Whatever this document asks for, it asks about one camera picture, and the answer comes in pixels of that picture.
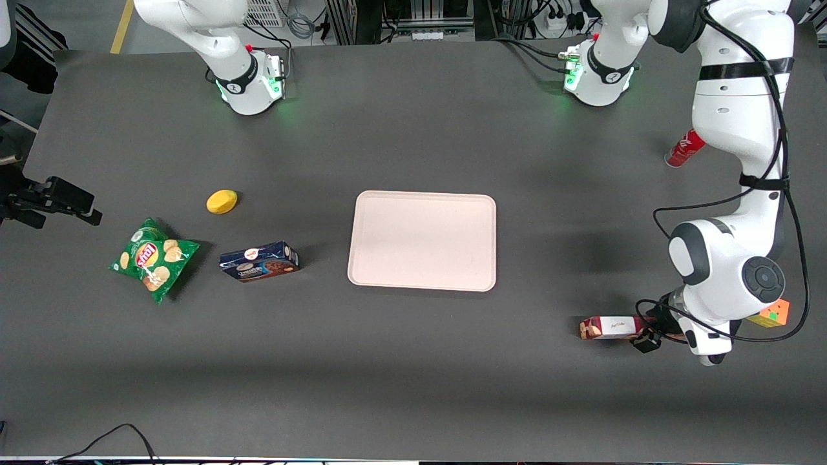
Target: power strip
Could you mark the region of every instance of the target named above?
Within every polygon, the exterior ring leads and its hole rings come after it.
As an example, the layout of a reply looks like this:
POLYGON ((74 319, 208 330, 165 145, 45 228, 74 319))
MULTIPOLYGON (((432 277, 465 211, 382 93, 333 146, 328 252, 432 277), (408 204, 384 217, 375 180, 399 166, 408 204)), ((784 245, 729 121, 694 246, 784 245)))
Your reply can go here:
POLYGON ((543 26, 540 27, 538 25, 538 29, 540 32, 549 39, 557 39, 563 37, 573 37, 579 36, 580 34, 585 34, 586 31, 589 33, 592 32, 600 32, 600 23, 597 22, 596 17, 588 17, 583 12, 578 12, 574 16, 582 15, 584 17, 583 27, 577 28, 576 26, 572 29, 568 28, 569 22, 568 17, 570 15, 566 15, 564 17, 548 17, 545 16, 543 21, 543 26))

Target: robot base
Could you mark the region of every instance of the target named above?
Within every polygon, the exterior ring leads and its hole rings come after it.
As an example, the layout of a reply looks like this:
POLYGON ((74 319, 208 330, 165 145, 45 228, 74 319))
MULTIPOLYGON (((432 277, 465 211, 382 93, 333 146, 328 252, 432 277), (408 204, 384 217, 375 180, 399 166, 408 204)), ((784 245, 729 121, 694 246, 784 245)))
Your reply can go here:
POLYGON ((229 103, 233 111, 242 115, 262 113, 284 96, 281 58, 258 50, 252 51, 251 55, 258 61, 258 75, 247 85, 243 93, 232 93, 216 82, 218 90, 221 91, 221 98, 229 103))

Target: yellow sponge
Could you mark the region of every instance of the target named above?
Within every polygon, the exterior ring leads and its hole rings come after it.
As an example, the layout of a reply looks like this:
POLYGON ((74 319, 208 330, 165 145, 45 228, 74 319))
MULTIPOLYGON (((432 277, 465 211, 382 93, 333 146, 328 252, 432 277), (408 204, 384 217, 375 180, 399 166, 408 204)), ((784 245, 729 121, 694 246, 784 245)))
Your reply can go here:
POLYGON ((207 199, 207 210, 216 215, 223 215, 232 210, 238 202, 238 194, 235 191, 224 189, 219 190, 207 199))
POLYGON ((779 299, 775 304, 761 310, 761 313, 748 316, 747 319, 755 324, 760 324, 764 328, 772 328, 774 326, 784 326, 789 313, 790 303, 784 299, 779 299))

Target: black strap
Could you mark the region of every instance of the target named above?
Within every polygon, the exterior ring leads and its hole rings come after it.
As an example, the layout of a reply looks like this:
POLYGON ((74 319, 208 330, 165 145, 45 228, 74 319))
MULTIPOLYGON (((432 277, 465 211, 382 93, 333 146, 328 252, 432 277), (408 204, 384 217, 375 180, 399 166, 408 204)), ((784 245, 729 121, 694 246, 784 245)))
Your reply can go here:
POLYGON ((238 95, 239 93, 244 93, 244 90, 247 89, 247 85, 253 82, 253 79, 256 78, 257 74, 258 61, 253 54, 250 54, 250 68, 247 68, 246 73, 235 79, 216 78, 215 80, 217 80, 221 87, 225 88, 229 93, 238 95))
POLYGON ((787 190, 790 188, 790 178, 779 180, 762 180, 756 176, 747 176, 741 173, 738 184, 744 187, 751 187, 755 190, 787 190))
POLYGON ((793 58, 777 58, 767 61, 750 61, 748 63, 730 63, 728 65, 709 65, 700 69, 698 80, 760 78, 792 71, 793 58))
POLYGON ((589 67, 594 70, 597 75, 600 76, 600 80, 603 81, 603 84, 617 84, 620 82, 623 77, 629 73, 629 70, 632 68, 632 64, 630 63, 629 66, 624 66, 623 68, 610 68, 597 60, 595 56, 595 47, 589 47, 589 53, 586 54, 586 60, 589 63, 589 67))

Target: red soda can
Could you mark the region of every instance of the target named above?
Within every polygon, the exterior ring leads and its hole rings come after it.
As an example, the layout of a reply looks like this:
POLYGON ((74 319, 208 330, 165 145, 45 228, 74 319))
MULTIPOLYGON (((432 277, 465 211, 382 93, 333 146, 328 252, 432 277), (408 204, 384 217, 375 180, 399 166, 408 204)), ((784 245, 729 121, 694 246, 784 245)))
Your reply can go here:
POLYGON ((706 142, 698 136, 695 129, 690 129, 689 132, 667 152, 663 160, 672 168, 678 168, 686 163, 689 157, 698 153, 698 150, 704 148, 705 145, 706 142))

